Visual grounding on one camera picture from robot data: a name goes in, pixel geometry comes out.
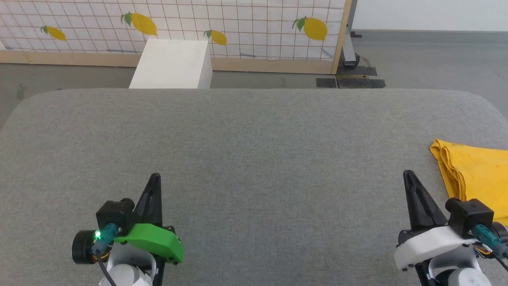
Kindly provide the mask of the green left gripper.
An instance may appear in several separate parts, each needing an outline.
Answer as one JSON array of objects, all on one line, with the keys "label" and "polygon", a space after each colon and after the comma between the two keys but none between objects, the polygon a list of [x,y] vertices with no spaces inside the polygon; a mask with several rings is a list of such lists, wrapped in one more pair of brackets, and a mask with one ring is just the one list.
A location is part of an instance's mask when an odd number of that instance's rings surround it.
[{"label": "green left gripper", "polygon": [[162,227],[160,174],[151,174],[134,213],[139,223],[127,235],[114,239],[114,282],[118,286],[161,286],[165,265],[182,263],[185,249],[173,226]]}]

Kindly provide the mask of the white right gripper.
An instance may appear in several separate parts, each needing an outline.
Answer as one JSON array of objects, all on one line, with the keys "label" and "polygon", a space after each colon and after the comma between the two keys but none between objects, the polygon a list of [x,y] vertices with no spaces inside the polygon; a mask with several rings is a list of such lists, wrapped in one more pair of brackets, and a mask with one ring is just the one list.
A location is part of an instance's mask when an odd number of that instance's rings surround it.
[{"label": "white right gripper", "polygon": [[456,266],[477,269],[477,258],[471,246],[476,239],[464,239],[445,226],[448,222],[446,216],[414,171],[405,170],[403,179],[411,230],[427,231],[399,232],[394,254],[396,268],[408,269],[430,260],[432,268]]}]

